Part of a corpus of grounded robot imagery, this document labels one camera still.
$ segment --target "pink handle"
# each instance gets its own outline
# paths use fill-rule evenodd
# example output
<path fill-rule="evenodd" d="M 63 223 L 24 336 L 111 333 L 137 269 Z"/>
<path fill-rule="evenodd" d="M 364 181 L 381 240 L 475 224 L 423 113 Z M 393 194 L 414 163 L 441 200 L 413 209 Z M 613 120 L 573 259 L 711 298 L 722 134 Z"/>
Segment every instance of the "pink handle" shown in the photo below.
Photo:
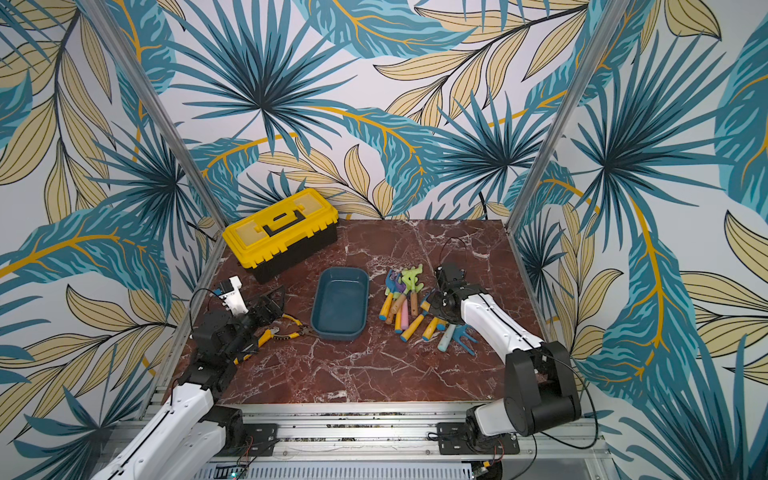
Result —
<path fill-rule="evenodd" d="M 408 313 L 409 313 L 408 312 L 408 302 L 403 302 L 402 303 L 402 307 L 400 307 L 400 308 L 401 308 L 400 311 L 402 312 L 401 319 L 400 319 L 400 328 L 402 328 L 403 331 L 405 331 L 406 329 L 408 329 L 408 323 L 409 323 L 409 319 L 408 319 Z"/>

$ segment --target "toolbox handle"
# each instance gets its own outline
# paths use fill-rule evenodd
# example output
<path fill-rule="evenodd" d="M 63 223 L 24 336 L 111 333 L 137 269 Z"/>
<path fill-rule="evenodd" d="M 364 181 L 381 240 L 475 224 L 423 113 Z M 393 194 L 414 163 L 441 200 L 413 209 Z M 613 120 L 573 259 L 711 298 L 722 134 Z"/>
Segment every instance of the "toolbox handle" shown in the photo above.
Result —
<path fill-rule="evenodd" d="M 306 218 L 306 217 L 304 217 L 304 215 L 299 210 L 294 210 L 293 214 L 296 215 L 296 219 L 293 222 L 286 223 L 285 225 L 283 225 L 282 227 L 278 228 L 277 230 L 272 230 L 269 225 L 264 225 L 264 231 L 266 232 L 267 235 L 272 237 L 276 233 L 280 233 L 283 230 L 285 230 L 286 228 L 291 227 L 292 225 L 296 225 L 301 220 L 304 220 Z M 279 219 L 281 219 L 281 218 L 283 218 L 285 216 L 286 216 L 286 214 L 280 214 L 277 217 L 275 217 L 274 220 L 272 220 L 272 221 L 278 221 Z"/>

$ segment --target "yellow toolbox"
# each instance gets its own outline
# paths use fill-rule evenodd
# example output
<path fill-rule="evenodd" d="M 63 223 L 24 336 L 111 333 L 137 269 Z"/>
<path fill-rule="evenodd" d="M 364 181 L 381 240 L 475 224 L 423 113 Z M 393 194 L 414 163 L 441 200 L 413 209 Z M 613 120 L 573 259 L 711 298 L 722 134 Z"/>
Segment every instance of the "yellow toolbox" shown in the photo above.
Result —
<path fill-rule="evenodd" d="M 339 212 L 306 188 L 226 228 L 224 241 L 259 283 L 336 241 Z"/>

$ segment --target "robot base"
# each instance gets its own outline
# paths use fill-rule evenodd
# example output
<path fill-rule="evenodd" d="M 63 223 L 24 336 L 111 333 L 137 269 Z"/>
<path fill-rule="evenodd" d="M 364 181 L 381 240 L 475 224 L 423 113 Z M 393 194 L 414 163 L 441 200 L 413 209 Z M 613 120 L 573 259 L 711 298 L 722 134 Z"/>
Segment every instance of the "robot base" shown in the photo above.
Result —
<path fill-rule="evenodd" d="M 469 428 L 467 423 L 438 423 L 437 434 L 440 455 L 501 455 L 503 446 L 504 455 L 517 455 L 520 453 L 518 437 L 515 434 L 505 433 L 488 437 L 487 442 L 471 445 L 469 442 Z"/>

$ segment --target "wooden handle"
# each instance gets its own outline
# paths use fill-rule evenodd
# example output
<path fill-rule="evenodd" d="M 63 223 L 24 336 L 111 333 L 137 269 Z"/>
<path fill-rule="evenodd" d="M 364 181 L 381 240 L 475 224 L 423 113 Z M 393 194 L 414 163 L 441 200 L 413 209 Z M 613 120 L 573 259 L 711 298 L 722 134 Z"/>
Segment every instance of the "wooden handle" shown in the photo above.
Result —
<path fill-rule="evenodd" d="M 410 324 L 410 317 L 408 316 L 408 302 L 402 303 L 402 306 L 400 307 L 400 313 L 402 315 L 400 320 L 400 328 L 402 330 L 400 330 L 400 333 L 402 333 L 403 330 L 408 329 L 408 325 Z"/>
<path fill-rule="evenodd" d="M 406 298 L 406 295 L 401 295 L 395 299 L 395 302 L 392 304 L 392 307 L 389 309 L 389 313 L 387 313 L 386 316 L 387 325 L 392 325 L 392 321 L 395 319 L 395 314 L 400 310 L 400 307 L 402 306 L 402 303 L 406 301 Z"/>
<path fill-rule="evenodd" d="M 439 319 L 437 317 L 433 318 L 431 322 L 429 322 L 429 325 L 427 325 L 427 328 L 424 330 L 424 333 L 422 334 L 422 338 L 425 342 L 428 342 L 430 339 L 432 339 L 432 334 L 435 333 L 435 329 L 437 328 L 437 324 L 439 322 Z"/>
<path fill-rule="evenodd" d="M 379 320 L 386 320 L 386 316 L 389 313 L 389 308 L 392 306 L 392 297 L 393 295 L 391 293 L 386 296 L 386 300 L 384 300 L 384 306 L 382 306 L 382 311 L 379 312 Z"/>
<path fill-rule="evenodd" d="M 407 342 L 408 339 L 411 338 L 411 335 L 413 335 L 413 333 L 416 331 L 416 329 L 419 328 L 419 324 L 421 324 L 422 320 L 424 320 L 424 314 L 417 316 L 416 319 L 411 322 L 411 326 L 409 326 L 408 329 L 402 333 L 400 339 L 403 342 Z"/>
<path fill-rule="evenodd" d="M 411 316 L 416 317 L 419 314 L 419 294 L 411 292 Z"/>
<path fill-rule="evenodd" d="M 402 308 L 395 314 L 395 333 L 402 333 Z"/>

